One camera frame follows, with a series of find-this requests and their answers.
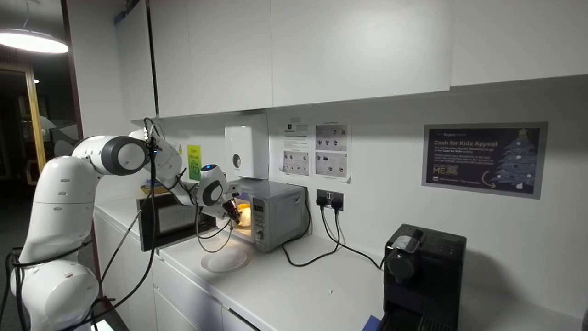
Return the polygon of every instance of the ceiling light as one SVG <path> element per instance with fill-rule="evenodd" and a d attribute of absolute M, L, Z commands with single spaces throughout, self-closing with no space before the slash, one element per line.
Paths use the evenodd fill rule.
<path fill-rule="evenodd" d="M 31 29 L 0 29 L 0 44 L 34 53 L 67 53 L 67 46 L 47 33 Z"/>

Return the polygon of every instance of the poster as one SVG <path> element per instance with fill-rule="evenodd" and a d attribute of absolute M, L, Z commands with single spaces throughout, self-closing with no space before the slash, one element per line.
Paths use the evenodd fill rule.
<path fill-rule="evenodd" d="M 428 125 L 424 184 L 540 195 L 547 123 Z"/>

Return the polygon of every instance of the wall label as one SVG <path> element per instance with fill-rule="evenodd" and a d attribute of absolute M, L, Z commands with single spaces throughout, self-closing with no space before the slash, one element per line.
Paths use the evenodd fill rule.
<path fill-rule="evenodd" d="M 547 123 L 426 125 L 426 185 L 540 195 Z"/>

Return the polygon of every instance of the upper cabinet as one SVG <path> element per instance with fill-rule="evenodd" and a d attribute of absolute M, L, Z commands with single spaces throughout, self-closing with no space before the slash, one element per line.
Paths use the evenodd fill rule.
<path fill-rule="evenodd" d="M 115 25 L 115 42 L 124 117 L 152 117 L 156 110 L 145 0 Z"/>
<path fill-rule="evenodd" d="M 588 73 L 586 0 L 455 0 L 452 84 Z"/>
<path fill-rule="evenodd" d="M 452 0 L 271 0 L 273 104 L 448 90 Z"/>
<path fill-rule="evenodd" d="M 152 0 L 159 115 L 271 106 L 270 0 Z"/>

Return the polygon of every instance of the lamp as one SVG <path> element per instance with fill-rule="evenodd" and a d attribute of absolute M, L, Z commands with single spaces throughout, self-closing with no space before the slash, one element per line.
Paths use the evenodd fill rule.
<path fill-rule="evenodd" d="M 27 29 L 25 25 L 29 22 L 29 16 L 29 0 L 25 0 L 25 20 L 22 27 L 0 29 L 0 44 L 34 53 L 67 53 L 69 47 L 53 35 Z"/>

